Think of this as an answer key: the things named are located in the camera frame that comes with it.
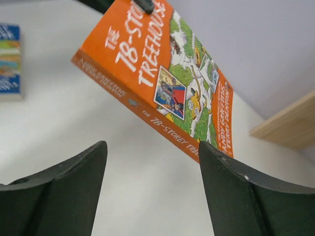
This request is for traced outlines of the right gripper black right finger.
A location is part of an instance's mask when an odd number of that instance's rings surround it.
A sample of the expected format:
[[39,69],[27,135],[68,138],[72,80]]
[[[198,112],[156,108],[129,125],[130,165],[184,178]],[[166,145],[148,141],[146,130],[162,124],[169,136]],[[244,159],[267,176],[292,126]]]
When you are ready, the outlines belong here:
[[202,141],[199,162],[216,236],[313,236],[315,190],[264,174]]

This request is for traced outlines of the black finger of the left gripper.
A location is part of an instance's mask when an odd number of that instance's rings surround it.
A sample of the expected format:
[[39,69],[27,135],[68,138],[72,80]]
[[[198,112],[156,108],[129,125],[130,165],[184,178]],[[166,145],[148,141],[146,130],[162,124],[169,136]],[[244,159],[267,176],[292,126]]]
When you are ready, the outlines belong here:
[[152,14],[155,8],[154,2],[152,0],[134,0],[134,2],[140,6],[140,8],[146,14]]

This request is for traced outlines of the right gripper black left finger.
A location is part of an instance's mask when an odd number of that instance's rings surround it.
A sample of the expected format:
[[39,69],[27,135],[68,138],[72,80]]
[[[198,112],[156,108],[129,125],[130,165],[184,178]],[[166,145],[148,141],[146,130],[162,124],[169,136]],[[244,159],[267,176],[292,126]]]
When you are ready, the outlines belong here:
[[107,160],[99,141],[78,155],[0,186],[2,236],[90,236]]

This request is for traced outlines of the orange treehouse book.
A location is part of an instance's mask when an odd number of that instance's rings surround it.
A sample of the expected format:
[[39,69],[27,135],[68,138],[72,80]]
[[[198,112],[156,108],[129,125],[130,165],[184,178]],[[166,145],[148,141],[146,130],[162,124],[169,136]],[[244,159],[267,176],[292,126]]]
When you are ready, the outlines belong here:
[[192,159],[202,141],[233,156],[233,87],[178,12],[154,6],[114,1],[72,62]]

